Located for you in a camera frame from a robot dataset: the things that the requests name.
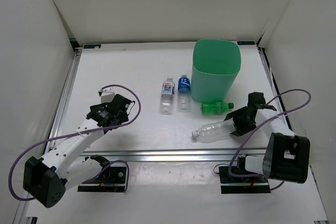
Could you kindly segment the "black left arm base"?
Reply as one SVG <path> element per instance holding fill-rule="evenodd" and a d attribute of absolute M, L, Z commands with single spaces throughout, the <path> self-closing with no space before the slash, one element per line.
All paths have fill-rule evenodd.
<path fill-rule="evenodd" d="M 125 193 L 128 190 L 130 167 L 126 161 L 109 161 L 100 155 L 90 156 L 90 159 L 97 161 L 102 170 L 93 179 L 80 184 L 78 192 Z"/>

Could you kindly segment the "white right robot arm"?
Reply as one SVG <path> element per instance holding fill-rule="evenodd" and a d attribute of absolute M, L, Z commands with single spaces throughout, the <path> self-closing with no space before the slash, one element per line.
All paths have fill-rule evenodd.
<path fill-rule="evenodd" d="M 230 177 L 237 177 L 247 182 L 253 177 L 263 177 L 282 182 L 303 184 L 308 178 L 310 141 L 292 131 L 281 119 L 281 116 L 296 112 L 308 105 L 304 104 L 279 113 L 277 109 L 266 102 L 264 94 L 253 92 L 248 95 L 248 103 L 236 111 L 226 115 L 226 120 L 232 120 L 235 131 L 233 136 L 247 135 L 251 138 L 258 130 L 268 137 L 268 145 L 264 156 L 247 155 L 244 163 L 233 172 L 233 163 L 238 161 L 239 147 L 234 154 L 229 167 Z"/>

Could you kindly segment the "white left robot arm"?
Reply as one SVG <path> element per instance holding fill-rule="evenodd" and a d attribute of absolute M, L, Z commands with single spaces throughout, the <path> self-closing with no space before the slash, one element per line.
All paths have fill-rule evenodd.
<path fill-rule="evenodd" d="M 93 142 L 102 138 L 111 126 L 129 120 L 131 100 L 116 94 L 112 101 L 92 105 L 76 135 L 63 140 L 40 158 L 25 163 L 23 188 L 46 208 L 56 205 L 65 192 L 79 184 L 99 187 L 125 180 L 126 168 L 113 169 L 110 161 L 100 155 L 76 159 Z"/>

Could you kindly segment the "clear plastic bottle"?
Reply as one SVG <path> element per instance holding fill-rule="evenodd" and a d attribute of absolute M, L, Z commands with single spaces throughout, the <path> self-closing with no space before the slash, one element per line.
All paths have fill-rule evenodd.
<path fill-rule="evenodd" d="M 192 131 L 191 138 L 194 142 L 211 143 L 230 138 L 230 133 L 233 131 L 235 131 L 235 128 L 231 120 L 218 121 L 203 125 L 198 130 Z"/>

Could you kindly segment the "green plastic bottle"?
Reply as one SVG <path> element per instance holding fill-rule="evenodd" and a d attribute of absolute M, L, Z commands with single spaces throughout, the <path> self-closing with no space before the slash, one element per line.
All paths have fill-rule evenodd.
<path fill-rule="evenodd" d="M 226 103 L 221 100 L 201 103 L 201 113 L 204 116 L 220 115 L 234 108 L 233 103 Z"/>

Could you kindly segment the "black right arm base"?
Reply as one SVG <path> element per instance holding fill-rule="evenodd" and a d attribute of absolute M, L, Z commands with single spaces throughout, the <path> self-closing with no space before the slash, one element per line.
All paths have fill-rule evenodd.
<path fill-rule="evenodd" d="M 234 177 L 228 172 L 229 164 L 214 166 L 213 173 L 219 176 L 222 194 L 267 194 L 270 193 L 269 182 L 264 177 Z"/>

